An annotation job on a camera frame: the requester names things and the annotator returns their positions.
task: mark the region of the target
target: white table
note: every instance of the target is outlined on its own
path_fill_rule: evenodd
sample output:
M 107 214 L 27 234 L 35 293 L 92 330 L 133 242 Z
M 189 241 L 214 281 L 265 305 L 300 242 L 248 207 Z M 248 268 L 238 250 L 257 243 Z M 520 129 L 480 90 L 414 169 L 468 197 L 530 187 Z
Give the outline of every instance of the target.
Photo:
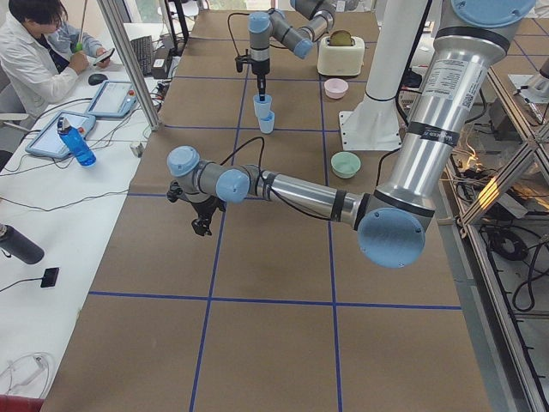
M 98 86 L 87 84 L 87 78 L 95 70 L 89 69 L 80 75 L 76 87 L 65 101 L 95 94 Z M 116 58 L 108 70 L 102 72 L 111 80 L 128 79 L 124 68 L 116 63 Z M 152 90 L 157 81 L 148 78 L 146 82 Z M 84 112 L 88 103 L 80 102 L 63 109 Z M 41 118 L 34 129 L 44 126 L 55 113 Z M 98 120 L 88 135 L 89 144 L 104 146 L 98 140 L 119 123 L 120 120 Z M 95 152 L 97 162 L 90 168 L 81 167 L 73 160 L 66 169 L 60 169 L 51 161 L 25 156 L 19 171 L 49 166 L 20 174 L 11 174 L 4 169 L 0 174 L 0 197 L 50 209 L 84 197 L 126 191 L 139 165 L 139 159 L 130 150 L 130 142 L 142 141 L 146 144 L 148 132 L 147 120 L 142 111 L 137 110 L 112 137 L 111 144 Z M 18 167 L 31 138 L 28 137 L 16 150 L 6 169 Z M 67 163 L 65 161 L 60 166 L 64 167 Z M 54 360 L 49 378 L 52 381 L 124 199 L 125 194 L 112 195 L 52 212 L 0 202 L 0 222 L 13 226 L 45 251 L 44 258 L 35 265 L 0 255 L 0 288 L 22 279 L 41 277 L 46 268 L 60 268 L 54 288 L 40 288 L 40 282 L 23 282 L 0 293 L 0 373 L 10 361 L 26 354 L 45 352 L 51 354 Z M 45 376 L 39 377 L 34 385 L 29 385 L 18 394 L 37 397 L 44 382 Z M 3 389 L 3 382 L 0 381 L 0 393 Z

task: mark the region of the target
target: computer mouse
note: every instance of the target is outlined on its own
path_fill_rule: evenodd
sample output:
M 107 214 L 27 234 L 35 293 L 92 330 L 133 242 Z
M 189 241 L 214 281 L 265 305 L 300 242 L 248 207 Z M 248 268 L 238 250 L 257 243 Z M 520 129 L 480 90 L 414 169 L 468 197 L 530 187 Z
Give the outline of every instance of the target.
M 101 73 L 93 73 L 88 79 L 87 82 L 90 86 L 95 86 L 97 84 L 101 84 L 104 82 L 108 77 L 105 75 L 102 75 Z

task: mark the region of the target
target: green bowl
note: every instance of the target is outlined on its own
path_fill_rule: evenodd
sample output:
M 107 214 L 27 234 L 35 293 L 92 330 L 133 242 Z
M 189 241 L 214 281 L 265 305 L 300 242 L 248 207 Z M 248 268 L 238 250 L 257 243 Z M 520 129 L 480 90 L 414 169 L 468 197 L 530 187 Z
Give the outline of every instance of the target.
M 330 163 L 335 176 L 342 179 L 350 179 L 360 169 L 360 158 L 351 152 L 334 154 Z

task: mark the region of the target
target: black tumbler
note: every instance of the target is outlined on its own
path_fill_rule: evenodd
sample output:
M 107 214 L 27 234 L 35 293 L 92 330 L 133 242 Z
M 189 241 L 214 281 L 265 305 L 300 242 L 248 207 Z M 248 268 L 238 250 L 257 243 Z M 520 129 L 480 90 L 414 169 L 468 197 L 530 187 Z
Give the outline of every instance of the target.
M 44 251 L 9 225 L 0 223 L 0 248 L 26 264 L 36 264 L 44 257 Z

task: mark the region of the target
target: red object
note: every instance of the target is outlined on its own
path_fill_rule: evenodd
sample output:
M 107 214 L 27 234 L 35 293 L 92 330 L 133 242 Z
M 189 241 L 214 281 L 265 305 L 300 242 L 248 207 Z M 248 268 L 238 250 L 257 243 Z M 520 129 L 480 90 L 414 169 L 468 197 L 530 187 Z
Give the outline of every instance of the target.
M 0 412 L 39 412 L 44 399 L 0 395 Z

